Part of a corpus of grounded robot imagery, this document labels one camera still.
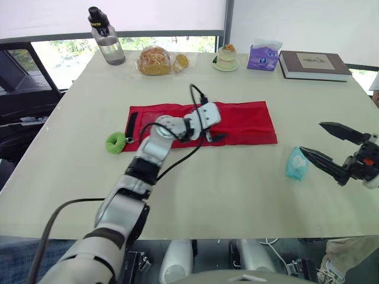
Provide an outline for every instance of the robotic arm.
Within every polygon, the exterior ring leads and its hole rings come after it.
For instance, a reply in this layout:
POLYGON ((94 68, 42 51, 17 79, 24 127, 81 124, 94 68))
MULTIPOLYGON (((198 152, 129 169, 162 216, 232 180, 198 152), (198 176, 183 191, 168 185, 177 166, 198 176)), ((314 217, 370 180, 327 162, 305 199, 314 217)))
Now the robotic arm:
POLYGON ((219 110, 212 102, 184 118, 159 117, 159 125, 151 128, 150 136, 142 141, 125 174, 100 206, 95 229, 78 240, 40 283, 117 283, 125 250, 138 239, 149 214, 145 200, 175 139, 165 127, 181 140, 189 141, 220 121, 219 110))
POLYGON ((374 189, 379 186, 379 141, 378 134, 360 133, 335 122, 321 122, 320 125, 331 135, 361 145, 357 152, 349 156, 342 166, 335 164, 327 155, 305 147, 301 152, 316 167, 330 174, 344 186, 350 178, 363 180, 363 185, 374 189))

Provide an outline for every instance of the green donut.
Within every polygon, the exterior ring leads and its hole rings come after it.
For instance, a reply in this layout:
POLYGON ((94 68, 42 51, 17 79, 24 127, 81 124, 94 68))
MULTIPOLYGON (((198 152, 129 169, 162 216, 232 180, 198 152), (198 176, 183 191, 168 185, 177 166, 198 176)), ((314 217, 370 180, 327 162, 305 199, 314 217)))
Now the green donut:
POLYGON ((125 134, 122 132, 115 132, 110 135, 105 142, 105 148, 109 153, 119 154, 126 145, 125 134))

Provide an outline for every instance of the water bottle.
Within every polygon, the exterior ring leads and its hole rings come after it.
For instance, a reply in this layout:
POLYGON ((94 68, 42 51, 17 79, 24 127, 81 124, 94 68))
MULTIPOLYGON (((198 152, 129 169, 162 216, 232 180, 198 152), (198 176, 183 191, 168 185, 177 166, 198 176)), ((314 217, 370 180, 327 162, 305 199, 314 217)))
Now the water bottle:
POLYGON ((92 26, 92 36, 96 40, 105 60, 111 65, 120 65, 125 62, 125 54, 121 48, 114 27, 97 7, 88 9, 88 21, 92 26))

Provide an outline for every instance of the white wall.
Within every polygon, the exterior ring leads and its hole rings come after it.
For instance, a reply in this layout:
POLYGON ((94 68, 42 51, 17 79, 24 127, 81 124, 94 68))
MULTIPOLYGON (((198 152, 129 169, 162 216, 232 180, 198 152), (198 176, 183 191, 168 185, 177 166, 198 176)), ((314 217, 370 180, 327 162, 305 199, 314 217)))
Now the white wall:
POLYGON ((379 66, 379 0, 235 0, 230 42, 249 53, 254 38, 379 66))

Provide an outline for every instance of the wire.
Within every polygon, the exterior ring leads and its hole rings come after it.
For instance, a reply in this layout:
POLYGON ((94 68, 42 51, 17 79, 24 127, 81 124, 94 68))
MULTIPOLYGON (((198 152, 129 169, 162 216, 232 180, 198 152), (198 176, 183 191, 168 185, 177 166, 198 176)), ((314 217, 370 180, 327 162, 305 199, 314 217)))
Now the wire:
POLYGON ((285 269, 286 269, 286 271, 287 271, 287 274, 288 274, 288 275, 291 275, 290 269, 288 268, 288 266, 287 266, 286 262, 284 261, 284 259, 283 259, 283 258, 280 256, 280 254, 277 252, 277 250, 274 249, 274 247, 273 247, 272 245, 270 245, 270 243, 267 243, 267 245, 270 246, 270 248, 272 248, 272 250, 274 251, 274 253, 275 253, 275 254, 279 257, 279 259, 283 262, 284 267, 285 267, 285 269))
POLYGON ((142 128, 142 131, 140 133, 140 145, 142 143, 142 136, 143 136, 143 133, 146 131, 146 129, 151 126, 151 125, 157 125, 157 126, 160 126, 160 127, 163 127, 165 130, 167 130, 172 136, 175 137, 175 139, 179 140, 180 141, 180 138, 174 133, 172 132, 168 127, 164 126, 163 124, 161 123, 158 123, 158 122, 150 122, 148 124, 146 124, 143 128, 142 128))
POLYGON ((274 239, 273 241, 268 242, 268 238, 266 238, 266 243, 264 241, 260 241, 260 244, 264 244, 265 246, 268 246, 268 244, 275 244, 279 238, 274 239))
POLYGON ((188 159, 189 157, 191 157, 193 154, 196 153, 197 150, 200 149, 200 147, 203 145, 203 141, 204 141, 204 127, 203 127, 203 122, 201 121, 201 116, 200 116, 200 112, 199 112, 199 109, 197 107, 197 104, 196 104, 196 101, 195 101, 195 96, 194 96, 194 92, 192 89, 196 89, 196 91, 200 94, 200 96, 202 98, 205 98, 203 92, 200 91, 200 89, 198 87, 196 87, 194 84, 190 84, 190 87, 189 87, 189 91, 191 93, 191 98, 192 98, 192 103, 194 104, 195 106, 195 109, 196 109, 196 112, 197 112, 197 116, 199 118, 199 122, 200 122, 200 128, 201 128, 201 131, 200 131, 200 142, 198 144, 198 146, 193 149, 191 152, 189 152, 186 156, 184 156, 183 158, 181 158, 180 160, 178 160, 177 162, 175 162, 174 164, 172 164, 171 166, 169 166, 163 173, 161 173, 157 178, 156 180, 159 181, 161 178, 163 178, 170 170, 172 170, 174 167, 176 167, 177 165, 179 165, 180 163, 186 161, 186 159, 188 159))
POLYGON ((201 137, 200 137, 200 143, 199 145, 193 149, 190 153, 188 153, 188 155, 184 156, 183 158, 181 158, 180 160, 178 160, 177 162, 175 162, 174 164, 172 164, 171 166, 169 166, 163 173, 161 173, 157 178, 156 180, 159 181, 161 178, 163 178, 170 170, 172 170, 174 167, 176 167, 177 165, 179 165, 180 163, 186 161, 186 159, 188 159, 189 157, 191 157, 193 154, 196 153, 197 150, 200 149, 200 147, 203 145, 203 139, 204 139, 204 136, 203 134, 201 134, 201 137))
POLYGON ((36 255, 33 258, 33 262, 31 264, 31 268, 29 270, 28 278, 26 283, 27 284, 35 284, 37 281, 38 276, 38 270, 41 265, 42 257, 46 249, 47 241, 49 239, 50 231, 52 230, 53 224, 55 222, 55 219, 57 218, 59 212, 66 206, 78 203, 78 202, 87 202, 87 201, 103 201, 104 198, 82 198, 82 199, 75 199, 67 201, 63 204, 61 204, 58 208, 55 209, 54 213, 50 216, 50 219, 48 220, 45 229, 43 230, 43 234, 40 240, 40 243, 38 244, 36 255))

